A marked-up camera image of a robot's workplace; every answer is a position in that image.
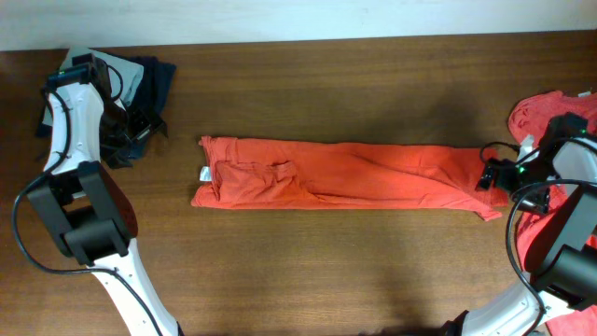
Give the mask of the red printed soccer t-shirt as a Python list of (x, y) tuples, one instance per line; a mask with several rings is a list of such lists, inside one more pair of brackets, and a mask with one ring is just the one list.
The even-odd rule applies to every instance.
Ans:
[(204, 136), (211, 179), (194, 207), (239, 209), (449, 209), (489, 221), (507, 194), (482, 191), (475, 148), (320, 144)]

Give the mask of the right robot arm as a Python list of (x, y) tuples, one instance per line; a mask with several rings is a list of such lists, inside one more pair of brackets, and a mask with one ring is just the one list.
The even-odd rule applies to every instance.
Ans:
[[(484, 161), (478, 187), (504, 190), (514, 203), (506, 250), (519, 281), (446, 322), (442, 335), (530, 335), (596, 303), (596, 250), (588, 243), (596, 234), (596, 138), (588, 121), (571, 112), (554, 117), (539, 141), (527, 137), (515, 149), (516, 161)], [(519, 212), (548, 217), (523, 261), (515, 259), (512, 237)]]

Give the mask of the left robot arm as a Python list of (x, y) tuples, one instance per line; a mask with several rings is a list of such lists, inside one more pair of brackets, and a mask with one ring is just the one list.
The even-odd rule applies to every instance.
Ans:
[(151, 103), (127, 101), (123, 71), (88, 52), (48, 76), (42, 89), (52, 117), (51, 147), (42, 173), (16, 200), (28, 200), (52, 242), (76, 269), (104, 287), (132, 335), (180, 335), (141, 260), (132, 204), (108, 173), (131, 166), (131, 151), (167, 126)]

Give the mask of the folded dark navy garment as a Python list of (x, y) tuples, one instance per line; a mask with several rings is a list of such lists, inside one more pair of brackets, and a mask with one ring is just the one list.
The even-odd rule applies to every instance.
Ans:
[[(155, 57), (125, 60), (139, 63), (145, 70), (128, 105), (119, 99), (123, 89), (121, 75), (93, 54), (76, 56), (72, 67), (59, 69), (48, 76), (42, 89), (46, 111), (52, 117), (51, 148), (44, 167), (46, 172), (59, 175), (74, 171), (85, 161), (103, 161), (100, 155), (100, 121), (108, 101), (114, 101), (129, 111), (152, 108), (160, 116), (176, 67)], [(121, 90), (115, 94), (112, 93), (109, 69), (119, 78)], [(145, 144), (132, 150), (131, 163), (142, 157)]]

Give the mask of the folded light grey garment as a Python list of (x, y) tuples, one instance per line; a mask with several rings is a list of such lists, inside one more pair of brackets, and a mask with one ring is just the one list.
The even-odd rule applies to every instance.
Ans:
[[(132, 101), (132, 98), (136, 93), (136, 89), (143, 78), (143, 74), (145, 72), (144, 67), (139, 63), (127, 61), (119, 56), (113, 56), (108, 53), (83, 47), (72, 47), (67, 51), (67, 54), (62, 61), (62, 64), (59, 66), (59, 69), (63, 70), (65, 68), (72, 67), (74, 57), (89, 53), (93, 54), (96, 58), (103, 60), (107, 65), (111, 65), (118, 71), (123, 79), (123, 89), (119, 99), (128, 105)], [(118, 75), (115, 74), (111, 69), (109, 69), (108, 72), (112, 93), (118, 93), (121, 90)]]

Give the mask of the red garment at right edge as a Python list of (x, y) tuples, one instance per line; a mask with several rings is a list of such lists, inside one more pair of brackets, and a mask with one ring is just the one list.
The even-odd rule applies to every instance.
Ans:
[[(517, 142), (531, 135), (537, 145), (544, 135), (548, 122), (557, 116), (571, 112), (589, 122), (588, 133), (596, 134), (596, 95), (581, 94), (574, 97), (562, 91), (551, 91), (520, 101), (511, 112), (507, 126)], [(536, 235), (545, 229), (548, 218), (524, 215), (518, 223), (517, 248), (521, 259)], [(570, 315), (563, 315), (547, 322), (547, 329), (553, 336), (596, 336), (596, 307)]]

